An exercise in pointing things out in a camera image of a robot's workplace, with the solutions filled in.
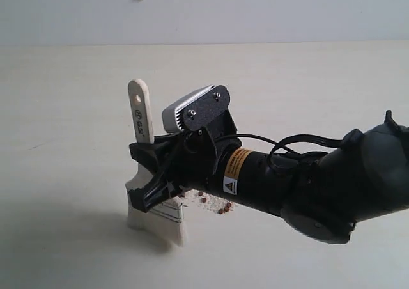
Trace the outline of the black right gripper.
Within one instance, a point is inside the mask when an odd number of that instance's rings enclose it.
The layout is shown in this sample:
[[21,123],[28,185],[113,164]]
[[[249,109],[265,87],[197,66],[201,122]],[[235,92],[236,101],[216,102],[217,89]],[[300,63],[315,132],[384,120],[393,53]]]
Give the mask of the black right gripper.
[[229,109],[197,131],[129,144],[131,158],[147,169],[128,181],[131,207],[144,213],[152,209],[180,213],[183,206],[177,196],[189,189],[234,198],[242,167],[241,145]]

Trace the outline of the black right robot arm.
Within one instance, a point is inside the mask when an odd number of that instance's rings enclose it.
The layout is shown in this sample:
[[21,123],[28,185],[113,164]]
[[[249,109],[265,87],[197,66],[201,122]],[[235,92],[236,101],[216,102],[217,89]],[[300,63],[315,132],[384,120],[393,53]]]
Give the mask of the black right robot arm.
[[345,244],[357,223],[408,208],[408,128],[391,111],[341,140],[298,134],[268,153],[242,148],[229,113],[196,131],[132,143],[151,180],[129,192],[147,212],[195,189],[283,219],[305,236]]

